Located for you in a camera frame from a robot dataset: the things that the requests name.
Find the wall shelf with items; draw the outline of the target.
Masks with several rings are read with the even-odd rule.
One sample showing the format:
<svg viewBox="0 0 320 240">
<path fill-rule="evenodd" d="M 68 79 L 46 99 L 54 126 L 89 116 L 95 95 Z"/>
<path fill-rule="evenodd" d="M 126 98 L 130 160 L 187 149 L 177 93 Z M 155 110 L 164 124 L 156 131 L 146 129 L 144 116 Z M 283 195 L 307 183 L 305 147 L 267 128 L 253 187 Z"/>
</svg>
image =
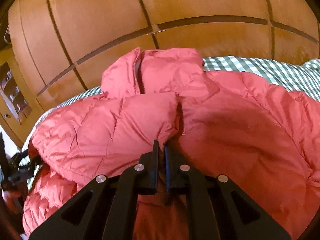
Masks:
<svg viewBox="0 0 320 240">
<path fill-rule="evenodd" d="M 32 109 L 19 89 L 9 64 L 1 64 L 1 96 L 11 115 L 21 125 L 30 115 Z"/>
</svg>

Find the wooden panelled wardrobe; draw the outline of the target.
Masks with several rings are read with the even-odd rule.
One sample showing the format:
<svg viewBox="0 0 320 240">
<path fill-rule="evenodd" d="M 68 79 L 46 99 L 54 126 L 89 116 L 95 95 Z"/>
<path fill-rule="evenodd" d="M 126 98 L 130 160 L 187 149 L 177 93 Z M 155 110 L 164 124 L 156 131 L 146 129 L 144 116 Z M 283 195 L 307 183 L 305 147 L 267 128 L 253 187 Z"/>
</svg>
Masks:
<svg viewBox="0 0 320 240">
<path fill-rule="evenodd" d="M 137 47 L 294 64 L 319 57 L 319 17 L 305 0 L 15 0 L 9 30 L 22 90 L 39 111 L 99 85 Z"/>
</svg>

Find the green white checkered bedsheet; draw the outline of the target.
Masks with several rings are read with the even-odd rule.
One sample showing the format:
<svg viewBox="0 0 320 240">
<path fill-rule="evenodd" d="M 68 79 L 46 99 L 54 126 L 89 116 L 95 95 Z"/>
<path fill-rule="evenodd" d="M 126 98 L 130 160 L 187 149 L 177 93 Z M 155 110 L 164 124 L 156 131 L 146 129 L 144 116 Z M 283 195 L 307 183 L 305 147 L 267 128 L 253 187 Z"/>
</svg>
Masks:
<svg viewBox="0 0 320 240">
<path fill-rule="evenodd" d="M 107 77 L 108 75 L 115 78 L 117 81 L 122 77 L 131 77 L 132 85 L 134 88 L 137 88 L 138 70 L 142 58 L 142 54 L 134 56 L 132 60 L 129 59 L 129 55 L 120 57 L 103 72 L 100 87 L 83 92 L 79 96 L 75 96 L 44 113 L 30 133 L 24 148 L 31 148 L 32 139 L 40 137 L 39 129 L 42 127 L 43 120 L 47 119 L 49 116 L 69 108 L 77 109 L 79 108 L 80 102 L 101 97 L 103 95 L 104 86 L 110 84 L 110 80 Z M 269 90 L 273 90 L 280 95 L 290 95 L 296 99 L 299 104 L 303 103 L 305 105 L 296 116 L 309 112 L 311 114 L 310 118 L 312 125 L 314 125 L 316 129 L 319 129 L 318 59 L 310 60 L 301 66 L 281 63 L 274 60 L 234 56 L 208 57 L 203 61 L 203 67 L 186 67 L 183 71 L 188 75 L 195 75 L 196 73 L 206 74 L 211 80 L 220 82 L 223 85 L 228 85 L 235 77 L 239 77 L 242 85 L 246 88 L 255 88 L 262 95 L 266 95 Z M 272 163 L 271 167 L 275 169 L 275 172 L 270 176 L 267 176 L 261 173 L 262 169 L 258 163 L 255 163 L 248 168 L 240 167 L 240 162 L 229 154 L 227 155 L 228 160 L 226 166 L 223 167 L 213 159 L 215 157 L 222 158 L 224 153 L 221 151 L 217 153 L 200 152 L 200 148 L 204 147 L 204 144 L 199 142 L 191 147 L 187 143 L 187 137 L 188 134 L 184 133 L 184 137 L 181 140 L 181 146 L 185 149 L 185 157 L 206 175 L 217 175 L 226 172 L 243 185 L 246 184 L 244 180 L 249 176 L 253 176 L 254 184 L 259 184 L 264 181 L 279 182 L 280 176 L 283 175 L 288 179 L 280 186 L 281 189 L 288 189 L 295 185 L 303 185 L 306 186 L 308 190 L 319 195 L 318 166 L 315 170 L 308 168 L 306 177 L 302 178 L 299 171 L 295 171 L 293 175 L 290 175 L 283 165 Z"/>
</svg>

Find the red puffer jacket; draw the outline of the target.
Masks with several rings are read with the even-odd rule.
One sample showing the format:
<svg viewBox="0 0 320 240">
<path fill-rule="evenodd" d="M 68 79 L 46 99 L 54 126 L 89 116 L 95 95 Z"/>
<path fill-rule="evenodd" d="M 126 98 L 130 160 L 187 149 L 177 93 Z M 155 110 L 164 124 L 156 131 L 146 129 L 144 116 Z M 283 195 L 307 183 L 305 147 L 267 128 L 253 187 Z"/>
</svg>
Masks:
<svg viewBox="0 0 320 240">
<path fill-rule="evenodd" d="M 40 137 L 32 139 L 29 154 L 40 156 L 43 166 L 36 175 L 24 204 L 24 231 L 31 234 L 74 194 L 100 174 L 120 175 L 138 163 L 140 156 L 171 142 L 181 146 L 184 133 L 200 152 L 224 153 L 213 160 L 223 167 L 231 155 L 248 168 L 258 163 L 263 175 L 275 172 L 272 163 L 281 164 L 290 175 L 306 177 L 308 168 L 319 167 L 319 129 L 311 114 L 297 113 L 305 106 L 290 95 L 273 90 L 262 95 L 246 88 L 235 77 L 228 85 L 211 80 L 206 74 L 188 75 L 186 67 L 203 67 L 195 49 L 175 48 L 129 52 L 129 59 L 142 54 L 138 87 L 131 77 L 119 81 L 107 77 L 103 95 L 79 103 L 43 120 Z M 319 208 L 319 195 L 306 186 L 288 189 L 287 181 L 253 183 L 249 176 L 239 185 L 266 210 L 291 236 L 297 239 Z"/>
</svg>

